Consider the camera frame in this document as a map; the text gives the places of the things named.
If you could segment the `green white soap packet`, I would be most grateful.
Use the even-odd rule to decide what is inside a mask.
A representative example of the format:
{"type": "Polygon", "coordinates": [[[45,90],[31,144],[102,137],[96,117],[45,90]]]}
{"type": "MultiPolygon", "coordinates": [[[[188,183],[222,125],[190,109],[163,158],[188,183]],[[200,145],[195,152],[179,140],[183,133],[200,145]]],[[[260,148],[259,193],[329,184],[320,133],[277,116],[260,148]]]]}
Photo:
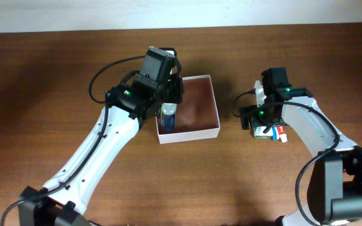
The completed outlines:
{"type": "Polygon", "coordinates": [[[253,137],[257,139],[270,139],[273,137],[272,129],[265,130],[266,126],[258,126],[253,129],[253,137]]]}

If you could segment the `clear spray bottle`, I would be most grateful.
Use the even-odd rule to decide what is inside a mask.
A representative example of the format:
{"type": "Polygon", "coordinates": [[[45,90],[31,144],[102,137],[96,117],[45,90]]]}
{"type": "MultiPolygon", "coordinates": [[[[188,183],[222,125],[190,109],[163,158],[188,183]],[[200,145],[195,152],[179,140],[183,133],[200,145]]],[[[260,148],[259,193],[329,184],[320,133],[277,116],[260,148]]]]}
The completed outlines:
{"type": "Polygon", "coordinates": [[[172,131],[175,127],[175,114],[177,105],[173,103],[163,103],[160,112],[161,127],[165,131],[172,131]]]}

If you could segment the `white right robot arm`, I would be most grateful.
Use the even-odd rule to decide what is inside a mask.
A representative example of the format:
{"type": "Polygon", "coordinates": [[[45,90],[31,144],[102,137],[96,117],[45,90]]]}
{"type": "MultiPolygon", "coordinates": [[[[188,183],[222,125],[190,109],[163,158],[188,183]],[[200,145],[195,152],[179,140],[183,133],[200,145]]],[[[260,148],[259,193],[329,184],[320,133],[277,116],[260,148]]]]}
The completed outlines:
{"type": "Polygon", "coordinates": [[[305,87],[292,87],[283,67],[262,72],[250,94],[256,104],[239,110],[241,127],[266,134],[290,126],[312,159],[295,182],[298,209],[275,225],[346,225],[362,220],[362,147],[347,138],[320,110],[305,87]]]}

